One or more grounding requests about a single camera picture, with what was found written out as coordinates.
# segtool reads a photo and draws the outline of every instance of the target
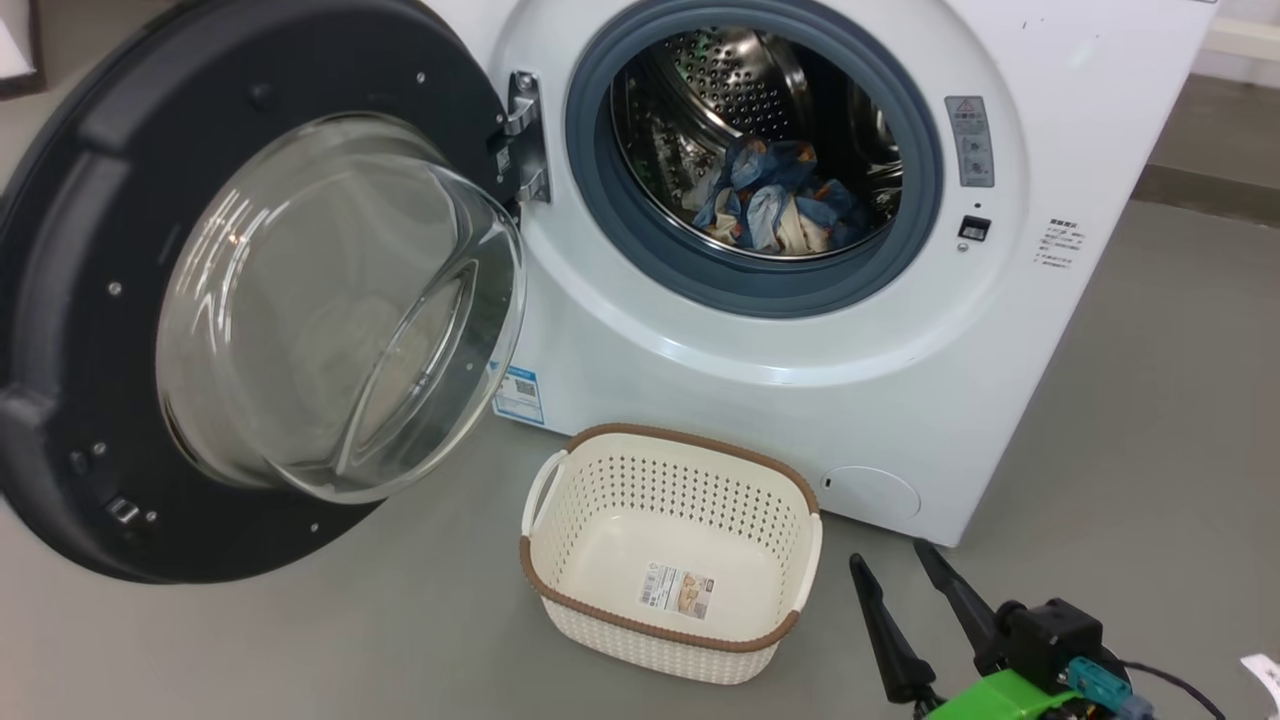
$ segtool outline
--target black cable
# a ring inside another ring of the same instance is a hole
[[[1187,694],[1192,696],[1193,698],[1196,698],[1197,702],[1199,702],[1201,705],[1203,705],[1204,710],[1208,710],[1210,714],[1213,715],[1215,720],[1226,720],[1226,715],[1222,715],[1222,711],[1219,710],[1217,706],[1213,705],[1212,701],[1210,701],[1207,697],[1204,697],[1204,693],[1202,693],[1198,689],[1196,689],[1187,680],[1184,680],[1184,679],[1181,679],[1181,678],[1179,678],[1176,675],[1171,675],[1169,673],[1165,673],[1164,670],[1160,670],[1157,667],[1152,667],[1151,665],[1143,665],[1142,662],[1129,662],[1128,660],[1121,660],[1120,665],[1124,665],[1125,667],[1128,667],[1130,670],[1137,670],[1139,673],[1147,673],[1148,675],[1155,675],[1155,676],[1160,678],[1161,680],[1164,680],[1164,682],[1166,682],[1166,683],[1169,683],[1171,685],[1178,685],[1179,688],[1183,688],[1184,691],[1187,691]]]

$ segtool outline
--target white basket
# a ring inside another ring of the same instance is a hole
[[[521,529],[525,574],[562,633],[719,684],[769,664],[800,618],[822,550],[818,502],[795,470],[637,425],[589,429],[553,455]],[[668,587],[687,593],[672,598]]]

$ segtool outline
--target metal hinge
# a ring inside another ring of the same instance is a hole
[[[502,133],[508,140],[499,150],[499,168],[504,164],[520,173],[516,200],[552,201],[552,184],[547,172],[547,142],[543,137],[543,104],[538,77],[532,73],[511,73],[507,90],[507,118]]]

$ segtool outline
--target white washing machine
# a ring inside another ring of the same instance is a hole
[[[243,578],[493,401],[745,445],[954,544],[1213,10],[182,4],[9,182],[0,487],[91,570]],[[847,202],[717,236],[708,199],[763,193],[723,186],[744,145],[803,165],[783,208]]]

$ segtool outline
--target open door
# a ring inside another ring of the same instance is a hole
[[[429,474],[520,329],[513,114],[416,0],[146,27],[0,206],[9,505],[92,570],[218,582]]]

